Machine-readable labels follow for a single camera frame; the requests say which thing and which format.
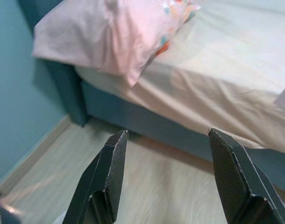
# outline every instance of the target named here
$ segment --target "mattress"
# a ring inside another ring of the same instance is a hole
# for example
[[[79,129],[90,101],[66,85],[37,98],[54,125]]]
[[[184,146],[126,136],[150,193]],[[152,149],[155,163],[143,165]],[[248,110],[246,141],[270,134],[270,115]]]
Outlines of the mattress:
[[[207,134],[215,127],[251,148],[285,153],[285,0],[207,0],[129,88],[77,67],[89,84]]]

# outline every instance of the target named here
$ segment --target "teal upholstered bed frame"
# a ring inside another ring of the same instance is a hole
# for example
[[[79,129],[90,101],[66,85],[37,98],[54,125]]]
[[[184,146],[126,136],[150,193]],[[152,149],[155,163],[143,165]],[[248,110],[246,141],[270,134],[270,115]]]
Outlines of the teal upholstered bed frame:
[[[31,30],[62,0],[19,0]],[[207,161],[212,161],[208,138],[82,81],[67,64],[46,61],[72,121],[84,126],[94,116],[149,136]],[[271,149],[247,149],[252,160],[280,189],[285,190],[285,154]]]

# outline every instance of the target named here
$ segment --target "wooden floor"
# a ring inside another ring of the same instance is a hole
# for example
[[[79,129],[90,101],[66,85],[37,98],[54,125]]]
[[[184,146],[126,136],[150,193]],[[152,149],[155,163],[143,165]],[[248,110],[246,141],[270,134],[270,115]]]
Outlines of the wooden floor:
[[[117,131],[95,119],[84,128],[71,125],[2,204],[23,224],[53,223],[68,208],[82,172]],[[212,164],[131,135],[116,223],[225,224]]]

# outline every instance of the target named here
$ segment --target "fabric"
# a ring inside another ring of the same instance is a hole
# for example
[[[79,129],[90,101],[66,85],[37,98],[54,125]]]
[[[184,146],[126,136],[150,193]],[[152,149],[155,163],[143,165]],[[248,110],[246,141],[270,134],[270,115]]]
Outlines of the fabric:
[[[66,0],[35,26],[33,55],[123,76],[133,86],[195,9],[184,0]]]
[[[77,72],[196,132],[215,127],[247,147],[285,153],[285,112],[274,104],[285,88],[285,1],[276,10],[261,5],[208,0],[132,89],[118,77]]]

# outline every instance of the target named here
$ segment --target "pink pillowcase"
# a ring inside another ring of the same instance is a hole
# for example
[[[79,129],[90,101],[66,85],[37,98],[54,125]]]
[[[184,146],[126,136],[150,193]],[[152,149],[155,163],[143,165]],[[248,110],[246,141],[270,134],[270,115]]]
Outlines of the pink pillowcase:
[[[33,55],[137,82],[197,7],[187,0],[65,0],[35,27]]]

